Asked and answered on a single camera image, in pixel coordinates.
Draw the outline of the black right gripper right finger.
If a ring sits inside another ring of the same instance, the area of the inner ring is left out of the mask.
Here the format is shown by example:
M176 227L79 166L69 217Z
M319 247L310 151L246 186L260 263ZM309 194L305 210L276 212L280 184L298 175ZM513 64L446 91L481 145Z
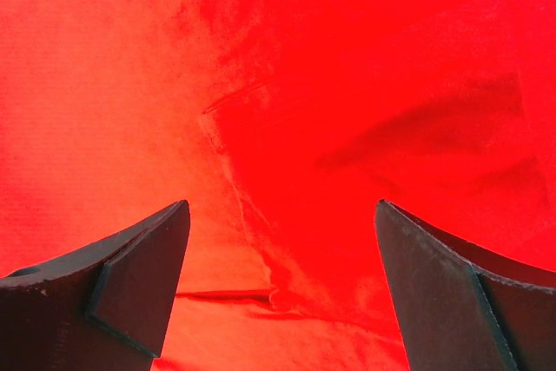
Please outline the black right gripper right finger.
M412 370L553 370L555 274L381 200L375 229Z

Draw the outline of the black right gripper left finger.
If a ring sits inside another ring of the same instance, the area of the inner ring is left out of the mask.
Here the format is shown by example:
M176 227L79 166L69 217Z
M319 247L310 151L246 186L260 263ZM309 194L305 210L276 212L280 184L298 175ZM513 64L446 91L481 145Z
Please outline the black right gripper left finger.
M3 370L149 370L188 244L187 201L1 280Z

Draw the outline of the red t shirt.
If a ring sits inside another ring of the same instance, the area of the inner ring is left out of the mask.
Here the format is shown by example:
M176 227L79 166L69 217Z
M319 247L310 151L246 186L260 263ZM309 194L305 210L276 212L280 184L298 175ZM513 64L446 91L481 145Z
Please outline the red t shirt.
M189 202L156 370L405 370L388 200L555 267L555 0L1 0L1 271Z

